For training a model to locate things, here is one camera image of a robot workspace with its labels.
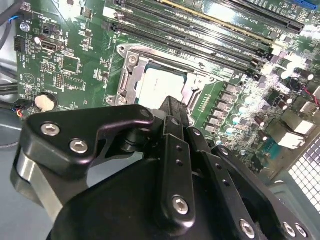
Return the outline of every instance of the black plastic part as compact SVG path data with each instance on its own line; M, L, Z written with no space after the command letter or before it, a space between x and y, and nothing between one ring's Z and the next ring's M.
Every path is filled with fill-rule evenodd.
M182 123L183 127L189 127L189 119L187 115L187 106L173 97L167 97L160 107L161 111L167 113Z
M14 37L14 50L20 53L24 53L26 51L26 39L24 37Z
M143 160L72 195L57 216L51 240L246 240L243 228L248 231L248 226L240 225L243 220L254 232L251 239L291 240L284 223L299 224L312 239L299 219L230 150L221 145L210 149L199 130L182 124L187 111L181 103L172 97L165 103L166 117L157 118L162 119L161 125L140 105L44 113L27 119L22 151L54 177L52 183L66 189L71 186L61 176L85 177L96 156L119 157L121 140L135 146L145 139L134 134L152 136L141 148ZM43 135L43 123L56 124L60 134ZM75 137L88 144L86 153L71 152L68 143ZM186 212L174 207L174 197L187 202ZM297 234L295 239L305 237Z
M227 148L218 145L212 153L219 156L225 167L230 172L233 182L240 193L241 198L250 211L250 215L255 223L259 223L263 234L270 240L292 239L283 228L286 222L290 226L296 223L302 224L297 217L269 191L269 189ZM305 239L301 234L297 234L295 239Z
M33 105L34 101L20 98L14 102L13 107L25 111L31 108Z
M97 156L98 140L126 129L147 128L153 122L153 115L140 105L39 113L25 121L20 144L25 155L36 163L65 178L82 178ZM60 133L44 135L41 126L46 123L59 126ZM84 141L87 152L73 152L69 145L74 139Z
M160 161L139 161L73 198L59 213L51 240L230 240L208 183L193 175L196 221L170 237L154 219Z

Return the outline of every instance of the green circuit board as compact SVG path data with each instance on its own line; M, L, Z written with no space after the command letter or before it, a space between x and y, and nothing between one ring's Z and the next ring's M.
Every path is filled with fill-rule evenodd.
M25 2L21 10L25 14L23 22L29 26L29 30L21 30L21 21L17 21L17 37L24 43L24 49L17 51L19 97L34 100L43 92L52 94L57 100L53 111L111 106L107 99L117 94L125 61L117 52L117 46L147 46L201 63L208 72L216 76L213 83L203 88L192 109L190 122L208 140L214 141L219 136L224 139L225 146L237 153L245 151L242 158L250 165L253 155L260 153L265 147L259 140L258 130L264 130L273 119L279 119L283 114L278 107L264 108L271 90L287 91L287 95L294 100L301 95L301 92L283 89L288 85L288 80L280 79L274 70L266 75L263 87L250 78L248 73L259 74L263 68L257 70L257 66L252 64L252 58L257 58L263 65L269 64L266 59L257 55L256 49L268 52L272 47L269 43L274 42L288 55L295 55L303 60L302 66L317 79L320 76L320 11L287 1L251 1L257 6L304 24L302 32L296 34L265 23L250 14L236 11L222 1L172 2L211 16L226 25L219 25L201 15L191 14L183 8L174 8L156 0ZM252 34L264 38L265 42L252 37ZM40 39L43 43L37 43L36 38L43 35L45 39ZM271 66L276 69L284 61L285 59L280 58ZM215 131L208 130L208 117L222 97L226 83L238 86L239 91L228 102L226 115L219 120ZM244 94L250 95L254 101L246 106L246 113L239 114L236 107L243 104ZM32 107L23 114L28 116L39 111L37 107ZM246 123L233 124L230 117L234 114L246 120ZM259 128L254 116L263 118L265 126ZM232 126L232 134L226 132L226 125Z

